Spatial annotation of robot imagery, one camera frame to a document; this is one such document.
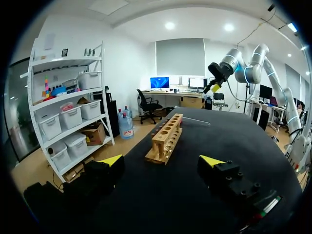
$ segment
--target person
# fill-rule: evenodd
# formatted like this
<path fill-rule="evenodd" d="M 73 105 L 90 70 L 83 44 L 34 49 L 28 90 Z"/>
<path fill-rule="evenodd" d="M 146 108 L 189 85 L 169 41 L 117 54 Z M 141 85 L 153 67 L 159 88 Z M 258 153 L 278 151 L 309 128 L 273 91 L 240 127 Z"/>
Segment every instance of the person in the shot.
<path fill-rule="evenodd" d="M 298 106 L 298 109 L 297 109 L 297 112 L 298 112 L 300 117 L 301 117 L 302 112 L 304 111 L 304 108 L 305 108 L 305 104 L 301 101 L 299 103 L 299 106 Z"/>

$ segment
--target black table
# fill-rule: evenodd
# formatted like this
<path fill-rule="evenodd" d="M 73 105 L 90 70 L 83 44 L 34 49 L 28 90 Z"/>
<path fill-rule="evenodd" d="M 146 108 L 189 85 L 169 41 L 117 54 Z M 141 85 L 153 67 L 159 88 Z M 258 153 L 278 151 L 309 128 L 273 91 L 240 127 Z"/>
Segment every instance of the black table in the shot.
<path fill-rule="evenodd" d="M 152 146 L 148 134 L 125 156 L 122 179 L 89 216 L 93 228 L 114 233 L 234 233 L 237 217 L 199 177 L 199 155 L 232 160 L 249 180 L 277 190 L 283 199 L 260 225 L 270 229 L 287 220 L 301 188 L 278 146 L 255 122 L 244 114 L 189 108 L 174 109 L 168 117 L 174 113 L 211 125 L 184 118 L 166 166 L 144 160 Z"/>

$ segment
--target robotic arm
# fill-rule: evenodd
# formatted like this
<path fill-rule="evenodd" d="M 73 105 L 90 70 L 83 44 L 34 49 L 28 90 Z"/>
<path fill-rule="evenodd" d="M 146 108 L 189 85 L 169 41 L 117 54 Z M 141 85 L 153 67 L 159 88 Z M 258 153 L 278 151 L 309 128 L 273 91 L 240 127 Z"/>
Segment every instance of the robotic arm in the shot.
<path fill-rule="evenodd" d="M 311 132 L 307 129 L 302 131 L 292 91 L 288 87 L 286 89 L 281 87 L 277 73 L 266 57 L 267 53 L 269 53 L 269 49 L 265 44 L 258 45 L 253 52 L 250 65 L 247 66 L 242 58 L 242 53 L 235 48 L 231 49 L 220 64 L 211 63 L 208 66 L 215 79 L 210 81 L 203 92 L 206 94 L 210 89 L 216 92 L 232 74 L 235 74 L 239 83 L 259 84 L 263 67 L 274 89 L 278 105 L 286 105 L 290 143 L 285 156 L 296 172 L 299 172 L 304 170 L 308 163 L 311 163 L 308 157 L 311 150 Z"/>

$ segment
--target colorful toy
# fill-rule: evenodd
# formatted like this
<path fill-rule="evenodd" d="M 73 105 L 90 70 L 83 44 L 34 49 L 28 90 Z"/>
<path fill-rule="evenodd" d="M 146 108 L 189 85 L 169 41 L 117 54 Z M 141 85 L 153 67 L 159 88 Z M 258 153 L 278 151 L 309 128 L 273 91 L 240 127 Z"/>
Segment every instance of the colorful toy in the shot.
<path fill-rule="evenodd" d="M 44 76 L 44 83 L 45 83 L 45 97 L 49 98 L 49 87 L 48 87 L 48 76 Z"/>

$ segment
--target computer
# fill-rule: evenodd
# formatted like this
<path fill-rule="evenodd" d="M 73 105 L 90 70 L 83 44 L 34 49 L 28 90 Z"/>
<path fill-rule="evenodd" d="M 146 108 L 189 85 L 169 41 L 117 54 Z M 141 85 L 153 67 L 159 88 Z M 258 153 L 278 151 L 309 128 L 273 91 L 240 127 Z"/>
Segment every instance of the computer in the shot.
<path fill-rule="evenodd" d="M 152 77 L 151 89 L 169 89 L 169 77 Z"/>
<path fill-rule="evenodd" d="M 272 97 L 272 88 L 260 85 L 259 97 L 264 99 L 270 99 Z"/>
<path fill-rule="evenodd" d="M 207 86 L 206 78 L 189 78 L 189 89 L 204 89 Z"/>
<path fill-rule="evenodd" d="M 278 105 L 277 105 L 276 98 L 275 98 L 274 96 L 272 96 L 272 97 L 270 98 L 270 104 L 271 104 L 272 106 L 278 106 Z"/>

